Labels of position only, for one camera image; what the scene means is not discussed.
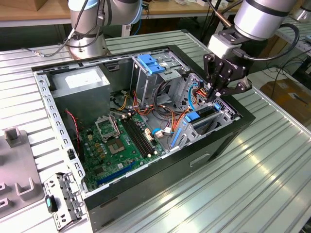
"cardboard box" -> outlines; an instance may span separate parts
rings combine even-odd
[[[268,97],[271,96],[273,83],[268,82],[260,89]],[[311,124],[311,95],[291,79],[276,82],[272,100],[305,127]]]
[[[0,0],[0,5],[38,11],[47,0]]]

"robotic arm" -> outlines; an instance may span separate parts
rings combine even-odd
[[[101,26],[134,24],[142,12],[142,0],[69,0],[68,6],[72,28],[76,27],[69,41],[75,59],[105,55]]]
[[[208,44],[212,52],[204,56],[207,83],[210,87],[207,98],[213,100],[220,95],[233,95],[252,88],[246,79],[254,61],[269,61],[288,53],[299,41],[299,30],[292,24],[282,24],[296,0],[244,0],[234,19],[234,25],[223,19],[229,27],[214,34]],[[249,56],[242,46],[247,42],[264,41],[272,37],[279,27],[291,27],[296,37],[287,51],[270,58]],[[228,87],[239,80],[236,87]]]

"black plastic frame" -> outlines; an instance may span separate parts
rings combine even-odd
[[[201,67],[199,67],[176,45],[138,50],[135,52],[145,52],[162,49],[169,49],[170,51],[172,51],[200,78],[206,79],[205,72],[201,69]],[[130,52],[113,54],[108,57],[115,57],[125,54],[130,54]],[[83,61],[96,61],[97,59],[98,58],[84,59],[42,67],[34,67],[32,68],[32,70],[40,71],[44,69],[51,69],[53,67],[59,67],[57,71],[64,71],[67,69],[66,66],[68,64],[76,64]],[[154,197],[161,191],[176,183],[178,180],[186,177],[201,166],[205,165],[207,161],[211,161],[212,159],[216,158],[227,148],[227,146],[234,140],[234,138],[241,131],[247,128],[255,119],[255,117],[232,96],[222,97],[222,99],[233,109],[235,109],[235,111],[238,112],[238,115],[241,117],[240,119],[233,121],[231,124],[218,131],[212,132],[210,135],[199,140],[200,143],[197,142],[179,151],[176,151],[174,154],[166,157],[165,159],[159,160],[158,162],[131,175],[130,177],[121,179],[117,183],[111,184],[108,188],[99,191],[98,193],[95,193],[94,195],[87,197],[84,200],[86,208],[89,211],[90,221],[94,231],[97,231],[100,228],[108,225],[116,218],[121,217],[131,209],[134,209],[136,206]],[[219,147],[209,147],[214,142],[217,143],[217,141],[222,142]],[[208,156],[206,160],[202,160],[202,162],[198,166],[189,166],[189,162],[199,158],[203,154],[203,152],[202,154],[200,154],[200,151],[205,151],[205,148],[212,154]],[[133,191],[136,192],[137,195],[134,195],[131,200],[127,200],[127,203],[125,203],[124,195],[127,195],[127,193],[130,192],[133,193]],[[127,206],[126,208],[124,207],[124,209],[122,209],[122,206],[128,205],[129,202],[132,203],[132,206]]]

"metal workbench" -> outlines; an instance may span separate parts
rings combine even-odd
[[[296,48],[301,50],[302,52],[311,50],[311,43],[305,40],[307,35],[311,35],[311,22],[310,23],[300,23],[291,17],[287,17],[283,23],[291,23],[295,25],[300,32],[300,39],[296,45]],[[288,43],[292,43],[295,38],[295,33],[290,28],[280,28],[277,30],[276,35],[287,41]],[[306,53],[308,56],[311,56],[311,51]]]
[[[177,44],[201,67],[207,52],[181,31],[113,38],[107,44],[113,53]],[[66,166],[30,67],[69,60],[65,49],[48,59],[21,50],[0,52],[0,130],[18,126],[28,132],[42,182]],[[220,157],[102,232],[299,232],[311,216],[311,134],[255,89],[235,97],[256,117],[254,123]],[[0,219],[0,229],[56,232],[44,200]],[[91,228],[83,219],[66,232]]]

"blue cable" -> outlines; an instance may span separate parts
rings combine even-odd
[[[153,131],[152,131],[152,135],[154,135],[156,132],[158,132],[158,131],[160,131],[161,129],[160,128],[156,128],[156,129],[154,129]]]
[[[141,19],[139,20],[139,26],[137,28],[137,31],[134,33],[134,35],[136,35],[138,33],[138,31],[140,30],[140,25],[141,25]]]
[[[192,104],[192,101],[191,101],[191,90],[194,86],[197,86],[197,84],[193,84],[190,88],[189,88],[189,92],[188,92],[188,102],[189,102],[189,105],[190,107],[194,110],[194,106]]]

